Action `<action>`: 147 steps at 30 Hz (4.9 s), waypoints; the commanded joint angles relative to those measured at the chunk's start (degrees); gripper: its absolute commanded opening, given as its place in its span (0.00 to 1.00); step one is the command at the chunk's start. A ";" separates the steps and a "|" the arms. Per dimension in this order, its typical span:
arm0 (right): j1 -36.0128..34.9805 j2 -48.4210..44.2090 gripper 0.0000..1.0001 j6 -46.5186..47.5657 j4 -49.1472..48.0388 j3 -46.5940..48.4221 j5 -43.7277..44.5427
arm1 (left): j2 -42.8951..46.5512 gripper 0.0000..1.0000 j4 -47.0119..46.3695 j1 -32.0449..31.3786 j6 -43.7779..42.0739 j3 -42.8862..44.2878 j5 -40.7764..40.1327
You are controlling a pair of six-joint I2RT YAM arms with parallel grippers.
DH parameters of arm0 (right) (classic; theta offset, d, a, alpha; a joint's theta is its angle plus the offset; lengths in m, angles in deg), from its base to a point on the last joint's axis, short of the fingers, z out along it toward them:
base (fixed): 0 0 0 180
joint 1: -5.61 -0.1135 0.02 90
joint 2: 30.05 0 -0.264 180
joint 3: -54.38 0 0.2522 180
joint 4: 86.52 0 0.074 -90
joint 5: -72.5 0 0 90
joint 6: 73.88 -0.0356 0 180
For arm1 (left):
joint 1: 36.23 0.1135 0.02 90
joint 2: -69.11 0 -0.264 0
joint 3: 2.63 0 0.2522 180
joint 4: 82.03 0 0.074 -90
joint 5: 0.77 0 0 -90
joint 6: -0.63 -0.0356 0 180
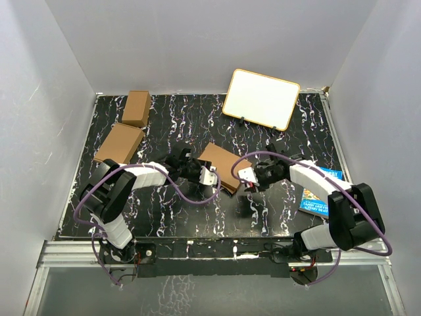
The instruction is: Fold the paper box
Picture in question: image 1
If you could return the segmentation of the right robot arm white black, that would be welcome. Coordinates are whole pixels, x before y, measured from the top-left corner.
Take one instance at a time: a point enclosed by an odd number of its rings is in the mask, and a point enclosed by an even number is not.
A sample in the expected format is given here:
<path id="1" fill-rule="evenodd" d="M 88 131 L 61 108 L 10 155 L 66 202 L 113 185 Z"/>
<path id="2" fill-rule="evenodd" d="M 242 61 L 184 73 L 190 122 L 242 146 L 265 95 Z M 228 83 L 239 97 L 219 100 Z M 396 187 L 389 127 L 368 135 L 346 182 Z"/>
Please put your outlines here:
<path id="1" fill-rule="evenodd" d="M 288 180 L 314 194 L 328 207 L 328 223 L 294 234 L 291 251 L 301 261 L 308 261 L 317 250 L 338 248 L 362 250 L 374 239 L 385 238 L 385 225 L 371 187 L 338 179 L 300 155 L 278 153 L 273 145 L 264 155 L 268 162 L 254 167 L 255 185 L 260 191 L 281 180 Z"/>

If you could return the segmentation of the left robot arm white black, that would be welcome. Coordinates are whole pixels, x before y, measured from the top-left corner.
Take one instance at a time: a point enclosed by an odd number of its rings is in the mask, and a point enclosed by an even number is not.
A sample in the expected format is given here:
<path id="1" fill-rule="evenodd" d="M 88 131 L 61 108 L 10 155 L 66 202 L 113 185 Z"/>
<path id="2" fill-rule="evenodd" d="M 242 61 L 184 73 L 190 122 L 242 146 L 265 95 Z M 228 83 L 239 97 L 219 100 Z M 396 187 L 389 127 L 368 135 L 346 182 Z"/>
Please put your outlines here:
<path id="1" fill-rule="evenodd" d="M 86 209 L 94 219 L 91 225 L 100 233 L 100 241 L 107 243 L 105 251 L 117 262 L 131 262 L 136 254 L 135 238 L 122 214 L 131 193 L 171 185 L 179 178 L 213 186 L 216 184 L 213 172 L 212 163 L 192 157 L 188 147 L 174 148 L 157 162 L 139 167 L 105 159 L 78 189 L 79 204 L 74 218 L 81 221 L 80 211 Z"/>

